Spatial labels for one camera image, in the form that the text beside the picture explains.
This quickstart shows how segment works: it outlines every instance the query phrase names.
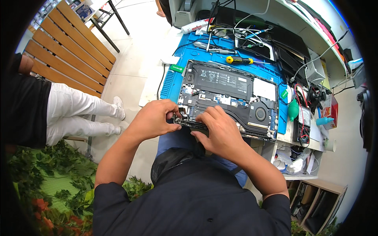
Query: multimeter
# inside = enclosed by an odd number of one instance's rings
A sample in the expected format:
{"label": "multimeter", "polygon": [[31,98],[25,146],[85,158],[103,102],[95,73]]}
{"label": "multimeter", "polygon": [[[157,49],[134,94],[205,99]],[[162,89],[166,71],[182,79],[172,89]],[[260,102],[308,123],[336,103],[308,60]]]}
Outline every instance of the multimeter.
{"label": "multimeter", "polygon": [[309,144],[310,143],[310,126],[311,126],[310,110],[304,107],[299,108],[298,117],[294,119],[294,130],[293,130],[294,141],[304,143],[304,144]]}

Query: green sticker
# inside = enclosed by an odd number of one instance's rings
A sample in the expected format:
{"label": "green sticker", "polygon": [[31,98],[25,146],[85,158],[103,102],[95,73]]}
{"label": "green sticker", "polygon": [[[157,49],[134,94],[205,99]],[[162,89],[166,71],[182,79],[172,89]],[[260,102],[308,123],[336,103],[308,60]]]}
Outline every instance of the green sticker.
{"label": "green sticker", "polygon": [[281,93],[281,98],[282,99],[285,99],[287,97],[289,93],[287,92],[287,90],[285,89],[282,93]]}
{"label": "green sticker", "polygon": [[180,72],[180,73],[184,72],[184,67],[181,67],[178,65],[171,65],[169,69]]}

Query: black shirt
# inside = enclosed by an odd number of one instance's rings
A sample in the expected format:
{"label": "black shirt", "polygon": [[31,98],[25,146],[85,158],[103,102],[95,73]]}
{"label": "black shirt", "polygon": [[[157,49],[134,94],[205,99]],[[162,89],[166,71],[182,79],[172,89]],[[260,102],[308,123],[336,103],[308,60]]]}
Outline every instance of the black shirt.
{"label": "black shirt", "polygon": [[227,170],[198,159],[171,169],[157,186],[130,202],[118,184],[94,192],[93,233],[100,235],[291,235],[287,196],[259,208]]}
{"label": "black shirt", "polygon": [[7,144],[43,148],[51,82],[18,74],[21,57],[20,53],[14,56],[8,76],[1,78],[2,139]]}

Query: stanley screwdriver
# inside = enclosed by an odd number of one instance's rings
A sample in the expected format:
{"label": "stanley screwdriver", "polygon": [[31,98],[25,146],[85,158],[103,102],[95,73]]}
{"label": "stanley screwdriver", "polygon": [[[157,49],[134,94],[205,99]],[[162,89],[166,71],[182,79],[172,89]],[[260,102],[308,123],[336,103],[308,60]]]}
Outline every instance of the stanley screwdriver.
{"label": "stanley screwdriver", "polygon": [[257,62],[257,61],[253,61],[252,58],[242,58],[242,57],[233,57],[233,56],[228,56],[226,57],[226,62],[229,63],[229,64],[232,64],[232,63],[238,63],[238,64],[252,64],[254,62],[256,63],[263,63],[263,64],[270,64],[268,62]]}

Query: white cloth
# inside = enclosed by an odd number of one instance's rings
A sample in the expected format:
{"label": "white cloth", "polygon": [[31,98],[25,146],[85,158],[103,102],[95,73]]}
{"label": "white cloth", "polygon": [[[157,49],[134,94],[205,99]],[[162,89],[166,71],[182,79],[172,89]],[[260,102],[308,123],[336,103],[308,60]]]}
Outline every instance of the white cloth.
{"label": "white cloth", "polygon": [[52,83],[47,102],[46,144],[53,146],[64,136],[109,136],[120,133],[121,128],[113,124],[92,122],[77,116],[85,114],[119,119],[123,112],[114,104],[64,83]]}

